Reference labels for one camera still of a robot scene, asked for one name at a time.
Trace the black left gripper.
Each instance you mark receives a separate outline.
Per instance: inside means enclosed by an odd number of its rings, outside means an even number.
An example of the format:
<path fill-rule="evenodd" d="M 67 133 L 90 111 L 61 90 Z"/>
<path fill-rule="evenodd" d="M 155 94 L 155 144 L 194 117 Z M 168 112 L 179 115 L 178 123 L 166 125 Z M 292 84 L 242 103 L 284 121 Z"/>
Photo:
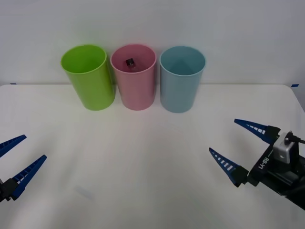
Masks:
<path fill-rule="evenodd" d="M 4 156 L 7 152 L 9 152 L 17 144 L 19 144 L 26 138 L 26 135 L 20 135 L 18 137 L 0 143 L 0 157 Z M 18 199 L 46 159 L 47 156 L 42 155 L 39 159 L 34 161 L 32 164 L 30 164 L 24 170 L 19 172 L 13 178 L 9 178 L 5 182 L 0 179 L 0 202 L 2 202 L 3 200 L 10 201 L 11 199 Z"/>

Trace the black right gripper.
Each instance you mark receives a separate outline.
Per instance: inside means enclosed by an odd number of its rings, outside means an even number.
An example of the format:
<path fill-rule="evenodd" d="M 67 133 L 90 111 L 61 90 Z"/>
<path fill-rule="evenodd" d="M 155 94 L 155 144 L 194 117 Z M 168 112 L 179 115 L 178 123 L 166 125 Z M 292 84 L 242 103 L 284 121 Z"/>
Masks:
<path fill-rule="evenodd" d="M 212 148 L 209 152 L 230 181 L 239 187 L 247 181 L 253 186 L 263 183 L 281 196 L 303 195 L 303 157 L 296 138 L 279 136 L 280 128 L 241 119 L 234 122 L 270 144 L 248 175 L 248 170 L 222 156 Z"/>

